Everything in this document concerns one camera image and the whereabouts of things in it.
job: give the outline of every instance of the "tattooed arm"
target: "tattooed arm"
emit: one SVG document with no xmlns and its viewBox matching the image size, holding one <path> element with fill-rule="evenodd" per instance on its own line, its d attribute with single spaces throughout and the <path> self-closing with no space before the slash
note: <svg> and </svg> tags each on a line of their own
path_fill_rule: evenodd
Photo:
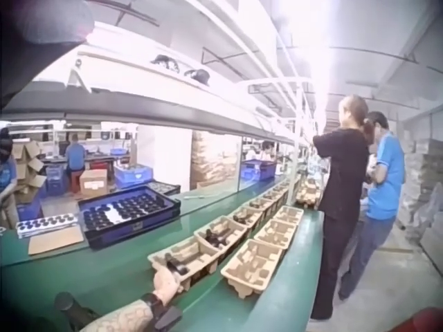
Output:
<svg viewBox="0 0 443 332">
<path fill-rule="evenodd" d="M 81 332 L 139 332 L 152 319 L 150 307 L 138 299 L 90 323 Z"/>
<path fill-rule="evenodd" d="M 153 264 L 153 268 L 157 272 L 154 276 L 155 290 L 152 294 L 156 295 L 166 306 L 174 295 L 181 291 L 178 276 L 158 264 Z M 143 300 L 138 299 L 98 318 L 84 327 L 81 332 L 141 332 L 151 320 L 151 308 Z"/>
</svg>

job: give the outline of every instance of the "blue shirt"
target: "blue shirt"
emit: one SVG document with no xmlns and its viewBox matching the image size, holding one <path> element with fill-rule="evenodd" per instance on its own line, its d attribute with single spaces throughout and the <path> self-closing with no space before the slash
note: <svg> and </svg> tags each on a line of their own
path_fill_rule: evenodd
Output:
<svg viewBox="0 0 443 332">
<path fill-rule="evenodd" d="M 17 178 L 17 166 L 13 157 L 9 157 L 8 161 L 0 165 L 0 192 L 4 191 L 12 180 Z"/>
<path fill-rule="evenodd" d="M 84 167 L 84 155 L 86 150 L 83 145 L 78 143 L 71 143 L 66 149 L 66 157 L 68 158 L 69 169 L 73 171 L 80 171 Z"/>
<path fill-rule="evenodd" d="M 404 181 L 404 153 L 399 140 L 387 133 L 377 149 L 377 164 L 388 168 L 385 181 L 368 192 L 368 213 L 371 219 L 395 218 Z"/>
</svg>

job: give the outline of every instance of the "cardboard box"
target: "cardboard box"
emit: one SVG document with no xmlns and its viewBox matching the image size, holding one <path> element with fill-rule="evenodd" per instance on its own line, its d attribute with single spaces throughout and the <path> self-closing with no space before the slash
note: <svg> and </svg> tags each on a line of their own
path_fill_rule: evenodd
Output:
<svg viewBox="0 0 443 332">
<path fill-rule="evenodd" d="M 44 164 L 37 157 L 41 149 L 37 142 L 15 142 L 12 147 L 12 156 L 17 164 L 18 186 L 15 190 L 15 199 L 18 204 L 32 203 L 41 187 L 45 185 L 46 177 L 39 175 Z"/>
<path fill-rule="evenodd" d="M 87 197 L 103 196 L 108 193 L 107 169 L 89 169 L 80 177 L 82 195 Z"/>
</svg>

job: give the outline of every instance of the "conveyor belt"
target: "conveyor belt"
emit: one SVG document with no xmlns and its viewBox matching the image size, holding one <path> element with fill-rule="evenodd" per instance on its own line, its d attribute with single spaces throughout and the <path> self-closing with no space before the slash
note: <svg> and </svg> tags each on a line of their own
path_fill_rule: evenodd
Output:
<svg viewBox="0 0 443 332">
<path fill-rule="evenodd" d="M 231 213 L 274 184 L 275 181 L 259 183 L 162 228 L 97 252 L 89 248 L 70 252 L 58 250 L 33 259 L 28 256 L 27 242 L 13 239 L 14 234 L 5 234 L 1 242 L 2 258 L 4 264 L 5 256 L 10 256 L 10 264 L 2 265 L 1 269 L 2 300 L 20 311 L 25 321 L 44 317 L 55 324 L 56 331 L 65 332 L 66 320 L 53 307 L 59 292 L 72 293 L 83 306 L 99 314 L 133 302 L 152 290 L 153 271 L 147 262 L 148 254 L 184 240 L 196 229 Z M 219 273 L 213 276 L 221 279 Z M 198 300 L 208 283 L 213 283 L 211 277 L 180 297 L 179 305 L 187 308 L 187 304 Z"/>
<path fill-rule="evenodd" d="M 320 270 L 322 224 L 321 212 L 305 212 L 289 251 L 260 298 L 239 299 L 217 271 L 199 290 L 192 289 L 194 294 L 186 301 L 179 300 L 184 315 L 173 331 L 305 332 Z"/>
</svg>

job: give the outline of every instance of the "black pants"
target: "black pants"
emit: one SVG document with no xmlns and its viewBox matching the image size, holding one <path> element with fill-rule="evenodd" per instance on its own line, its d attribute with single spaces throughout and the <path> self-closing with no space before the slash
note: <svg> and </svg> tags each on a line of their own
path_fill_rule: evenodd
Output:
<svg viewBox="0 0 443 332">
<path fill-rule="evenodd" d="M 337 284 L 338 269 L 356 222 L 357 217 L 354 221 L 338 221 L 325 215 L 320 275 L 311 313 L 311 318 L 314 320 L 328 320 L 332 316 L 332 301 Z"/>
</svg>

